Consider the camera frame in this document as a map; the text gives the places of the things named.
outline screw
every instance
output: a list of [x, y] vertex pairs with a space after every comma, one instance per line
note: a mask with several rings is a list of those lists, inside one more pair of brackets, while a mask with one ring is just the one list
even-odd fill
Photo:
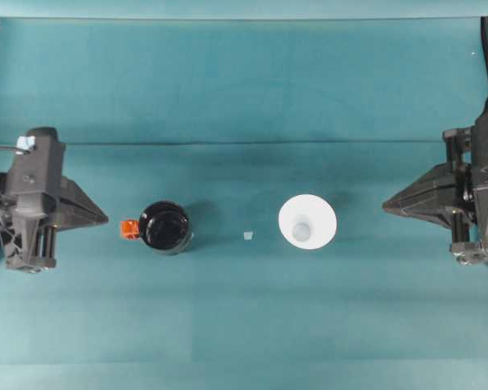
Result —
[[29, 184], [33, 184], [34, 183], [34, 178], [31, 175], [24, 175], [24, 177], [22, 177], [22, 180], [25, 183], [29, 183]]

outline teal surface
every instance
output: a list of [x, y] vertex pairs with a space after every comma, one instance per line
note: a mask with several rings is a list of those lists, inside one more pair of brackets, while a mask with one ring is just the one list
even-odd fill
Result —
[[[0, 385], [95, 388], [93, 364], [133, 372], [113, 388], [423, 388], [425, 362], [450, 372], [488, 359], [488, 268], [456, 265], [446, 230], [380, 208], [442, 155], [420, 143], [70, 147], [65, 173], [111, 223], [61, 234], [52, 272], [0, 263]], [[335, 241], [314, 252], [277, 228], [282, 202], [306, 192], [339, 217]], [[118, 238], [121, 219], [162, 198], [194, 221], [191, 250], [175, 258]]]
[[[0, 389], [488, 389], [488, 268], [381, 210], [479, 114], [479, 39], [477, 19], [3, 20], [0, 143], [57, 126], [111, 222], [60, 234], [53, 271], [0, 262]], [[337, 212], [323, 249], [279, 232], [300, 193]], [[194, 223], [174, 258], [119, 238], [159, 199]]]
[[0, 21], [0, 142], [429, 140], [488, 93], [480, 21]]
[[393, 19], [488, 15], [488, 0], [0, 0], [0, 16], [95, 19]]

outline orange handle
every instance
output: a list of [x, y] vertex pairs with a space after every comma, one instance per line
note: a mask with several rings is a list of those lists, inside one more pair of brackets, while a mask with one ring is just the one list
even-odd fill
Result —
[[137, 240], [139, 238], [139, 221], [127, 219], [121, 221], [121, 237], [126, 240]]

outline black cup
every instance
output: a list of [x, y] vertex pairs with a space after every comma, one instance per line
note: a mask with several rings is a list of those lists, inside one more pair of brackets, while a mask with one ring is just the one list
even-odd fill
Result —
[[171, 201], [158, 201], [143, 211], [139, 234], [145, 244], [161, 254], [182, 252], [192, 238], [188, 215]]

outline white funnel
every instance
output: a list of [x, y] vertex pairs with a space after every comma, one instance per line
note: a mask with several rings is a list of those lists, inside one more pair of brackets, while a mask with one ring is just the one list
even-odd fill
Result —
[[278, 213], [282, 235], [301, 249], [318, 249], [336, 234], [333, 207], [315, 195], [297, 195], [284, 203]]

